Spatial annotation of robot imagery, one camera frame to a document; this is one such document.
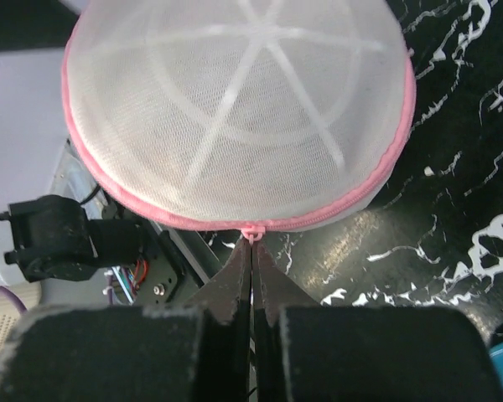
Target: pink zipper pull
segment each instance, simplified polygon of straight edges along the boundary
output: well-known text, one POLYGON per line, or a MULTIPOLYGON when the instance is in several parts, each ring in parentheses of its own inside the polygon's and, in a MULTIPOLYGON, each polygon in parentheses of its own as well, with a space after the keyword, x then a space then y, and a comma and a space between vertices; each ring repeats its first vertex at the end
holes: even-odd
POLYGON ((253 245, 254 242, 262 239, 263 235, 267 232, 264 226, 248 226, 241 229, 242 235, 253 245))

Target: black marble surface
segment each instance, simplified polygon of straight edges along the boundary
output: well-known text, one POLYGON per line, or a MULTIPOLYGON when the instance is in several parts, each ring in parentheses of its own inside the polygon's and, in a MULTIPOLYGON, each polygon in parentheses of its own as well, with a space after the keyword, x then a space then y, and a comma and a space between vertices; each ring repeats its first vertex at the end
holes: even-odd
MULTIPOLYGON (((458 308, 489 340, 503 323, 503 0, 388 2, 417 75, 391 179, 348 219, 264 241, 324 304, 458 308)), ((239 234, 204 237, 224 260, 239 234)))

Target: screw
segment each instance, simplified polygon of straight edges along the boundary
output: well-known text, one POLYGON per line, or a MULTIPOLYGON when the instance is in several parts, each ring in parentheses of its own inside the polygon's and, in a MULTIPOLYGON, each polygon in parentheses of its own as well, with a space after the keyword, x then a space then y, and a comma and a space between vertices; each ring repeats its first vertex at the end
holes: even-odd
POLYGON ((153 288, 153 293, 157 296, 164 296, 164 293, 166 292, 166 288, 162 283, 159 283, 153 288))

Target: mesh laundry bag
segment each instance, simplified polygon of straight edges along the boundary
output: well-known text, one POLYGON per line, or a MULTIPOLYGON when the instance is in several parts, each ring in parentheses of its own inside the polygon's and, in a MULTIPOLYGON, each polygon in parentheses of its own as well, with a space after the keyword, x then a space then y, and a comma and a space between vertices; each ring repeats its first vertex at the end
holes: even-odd
POLYGON ((415 85, 382 0, 91 0, 63 97, 119 202, 246 235, 364 208, 407 140, 415 85))

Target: pink zipper trim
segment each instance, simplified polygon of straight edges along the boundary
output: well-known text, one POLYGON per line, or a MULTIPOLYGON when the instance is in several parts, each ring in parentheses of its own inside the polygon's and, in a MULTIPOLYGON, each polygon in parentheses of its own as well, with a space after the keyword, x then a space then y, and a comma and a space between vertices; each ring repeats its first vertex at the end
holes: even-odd
POLYGON ((250 245, 253 245, 254 242, 262 239, 264 234, 267 232, 267 228, 264 226, 249 226, 242 229, 241 232, 244 238, 250 242, 250 245))
MULTIPOLYGON (((402 149, 404 148, 404 145, 406 144, 406 141, 408 139, 415 108, 416 85, 413 75, 412 63, 410 61, 410 58, 407 56, 404 103, 397 132, 392 144, 387 148, 376 169, 358 188, 353 189, 345 196, 334 201, 330 205, 327 205, 305 215, 289 219, 204 222, 172 214, 152 204, 146 203, 134 194, 129 193, 120 184, 116 183, 103 171, 97 160, 91 155, 90 151, 84 144, 82 136, 78 132, 70 106, 69 82, 67 78, 67 61, 69 59, 70 46, 75 38, 76 30, 80 25, 81 19, 82 17, 80 16, 80 20, 76 24, 75 29, 73 30, 73 34, 71 35, 69 42, 67 43, 67 46, 65 48, 65 57, 61 70, 61 89, 65 121, 67 123, 67 126, 69 127, 71 139, 76 146, 76 150, 79 153, 80 158, 82 159, 88 170, 91 172, 93 177, 96 179, 96 181, 118 202, 147 219, 151 219, 162 224, 166 224, 167 226, 172 226, 179 229, 202 231, 240 229, 242 230, 243 234, 249 228, 264 228, 265 230, 290 230, 304 228, 305 226, 317 224, 323 220, 334 217, 335 215, 343 212, 345 209, 351 207, 352 205, 356 204, 367 195, 369 195, 369 193, 372 192, 372 190, 377 185, 382 183, 391 173, 393 167, 395 166, 395 162, 399 158, 402 149)), ((250 234, 250 236, 253 238, 253 240, 257 241, 256 236, 262 237, 262 234, 250 234)))

